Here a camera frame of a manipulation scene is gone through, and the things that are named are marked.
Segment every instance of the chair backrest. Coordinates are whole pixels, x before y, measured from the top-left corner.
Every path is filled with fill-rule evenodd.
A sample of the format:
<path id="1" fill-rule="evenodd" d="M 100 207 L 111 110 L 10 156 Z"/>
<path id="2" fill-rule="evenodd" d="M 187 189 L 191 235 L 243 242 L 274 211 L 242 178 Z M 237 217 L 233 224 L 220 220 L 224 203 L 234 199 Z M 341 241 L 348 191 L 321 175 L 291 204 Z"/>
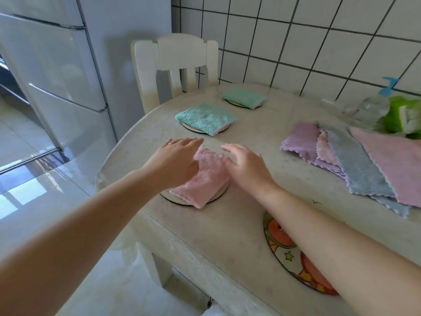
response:
<path id="1" fill-rule="evenodd" d="M 168 71 L 173 98 L 183 94 L 180 69 L 187 90 L 197 90 L 196 71 L 206 66 L 207 86 L 218 85 L 218 42 L 204 42 L 201 38 L 172 33 L 152 42 L 137 40 L 131 44 L 131 54 L 136 72 L 137 84 L 145 114 L 160 105 L 156 83 L 156 71 Z"/>

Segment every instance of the folded green cloth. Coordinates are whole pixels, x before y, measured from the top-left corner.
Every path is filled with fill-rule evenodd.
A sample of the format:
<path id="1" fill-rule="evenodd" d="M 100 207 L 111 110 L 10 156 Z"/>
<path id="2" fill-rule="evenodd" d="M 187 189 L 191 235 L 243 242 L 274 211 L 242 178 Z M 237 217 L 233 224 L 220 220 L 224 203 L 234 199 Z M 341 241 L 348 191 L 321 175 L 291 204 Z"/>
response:
<path id="1" fill-rule="evenodd" d="M 237 121 L 230 111 L 208 103 L 182 111 L 176 115 L 176 119 L 210 136 L 215 136 Z"/>
<path id="2" fill-rule="evenodd" d="M 250 91 L 246 88 L 234 88 L 226 91 L 222 94 L 222 98 L 224 100 L 241 104 L 249 109 L 255 109 L 261 102 L 266 100 L 266 96 Z"/>

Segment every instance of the tabletop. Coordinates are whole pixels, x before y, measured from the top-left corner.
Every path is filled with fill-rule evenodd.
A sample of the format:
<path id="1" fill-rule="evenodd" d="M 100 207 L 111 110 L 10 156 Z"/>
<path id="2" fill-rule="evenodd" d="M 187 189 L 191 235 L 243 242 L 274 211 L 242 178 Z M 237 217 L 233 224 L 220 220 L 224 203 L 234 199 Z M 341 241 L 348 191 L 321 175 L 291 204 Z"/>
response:
<path id="1" fill-rule="evenodd" d="M 250 110 L 220 98 L 221 92 L 238 86 L 268 99 L 262 107 Z M 175 115 L 201 102 L 233 112 L 238 121 L 215 137 L 187 130 Z M 134 125 L 110 154 L 98 178 L 104 186 L 113 183 L 141 167 L 169 138 L 204 137 L 203 144 L 217 153 L 223 153 L 221 144 L 244 144 L 262 154 L 274 179 L 285 189 L 421 265 L 421 213 L 413 210 L 409 218 L 401 218 L 368 197 L 351 195 L 336 175 L 281 151 L 282 141 L 299 121 L 344 126 L 315 101 L 256 84 L 227 84 L 186 93 Z M 158 195 L 143 211 L 278 313 L 354 315 L 341 297 L 308 288 L 281 266 L 265 239 L 264 209 L 235 184 L 201 210 L 178 206 Z"/>

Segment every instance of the refrigerator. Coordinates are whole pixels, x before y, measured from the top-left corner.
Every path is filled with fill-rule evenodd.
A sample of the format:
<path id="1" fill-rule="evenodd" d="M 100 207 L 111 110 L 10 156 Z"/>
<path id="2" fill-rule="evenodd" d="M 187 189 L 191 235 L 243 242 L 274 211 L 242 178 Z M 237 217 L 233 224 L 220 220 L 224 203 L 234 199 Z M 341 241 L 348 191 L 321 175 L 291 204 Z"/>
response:
<path id="1" fill-rule="evenodd" d="M 144 115 L 130 43 L 169 33 L 171 0 L 0 0 L 0 53 L 89 180 Z M 157 85 L 171 99 L 167 74 Z"/>

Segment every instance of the oval table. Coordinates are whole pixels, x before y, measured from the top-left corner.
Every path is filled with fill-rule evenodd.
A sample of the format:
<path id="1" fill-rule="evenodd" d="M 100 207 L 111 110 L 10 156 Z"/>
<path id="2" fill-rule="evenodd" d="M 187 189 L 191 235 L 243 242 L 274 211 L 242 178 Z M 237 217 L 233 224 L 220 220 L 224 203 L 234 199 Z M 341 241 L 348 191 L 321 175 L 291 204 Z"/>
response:
<path id="1" fill-rule="evenodd" d="M 262 107 L 249 110 L 220 98 L 223 91 L 238 86 L 268 99 Z M 174 116 L 200 102 L 230 110 L 238 121 L 215 137 L 193 133 Z M 336 175 L 280 151 L 298 121 L 344 126 L 317 102 L 256 84 L 227 84 L 183 94 L 130 129 L 98 172 L 97 189 L 141 167 L 169 138 L 202 136 L 204 145 L 217 153 L 223 152 L 221 144 L 244 144 L 263 155 L 284 188 L 420 265 L 419 212 L 400 218 L 367 197 L 351 195 Z M 136 214 L 112 249 L 140 248 L 151 277 L 160 285 L 171 275 L 171 266 L 177 267 L 234 315 L 355 315 L 341 297 L 305 286 L 281 266 L 266 242 L 263 214 L 262 206 L 232 183 L 201 210 L 157 195 Z"/>

